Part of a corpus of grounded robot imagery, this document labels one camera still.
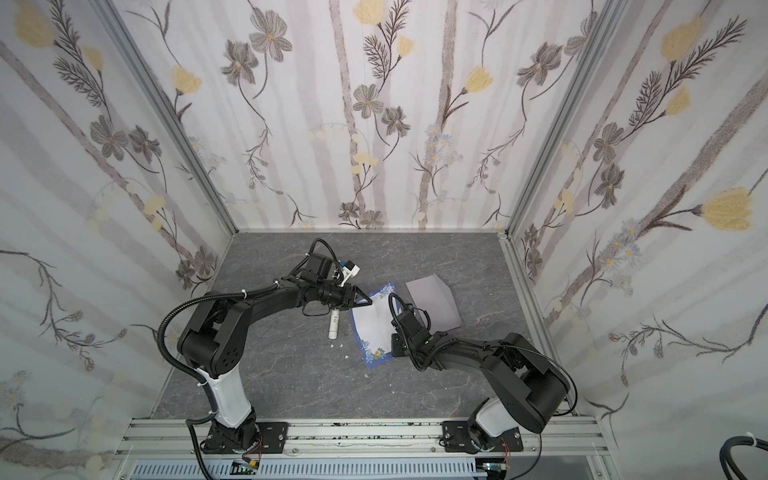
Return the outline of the blue bordered letter paper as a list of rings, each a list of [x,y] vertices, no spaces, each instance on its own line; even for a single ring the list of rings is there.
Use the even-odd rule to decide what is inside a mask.
[[[393,358],[391,336],[396,331],[391,325],[392,314],[388,297],[395,292],[395,284],[390,282],[369,294],[372,299],[370,306],[354,308],[351,311],[354,333],[368,368]]]

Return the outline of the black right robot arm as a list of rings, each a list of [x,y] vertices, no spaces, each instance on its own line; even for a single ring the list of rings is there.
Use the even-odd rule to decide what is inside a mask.
[[[430,332],[412,305],[389,310],[393,356],[409,358],[420,372],[477,371],[495,394],[468,419],[443,426],[441,444],[448,452],[492,451],[519,429],[541,434],[570,392],[560,367],[519,334],[496,341],[460,339]]]

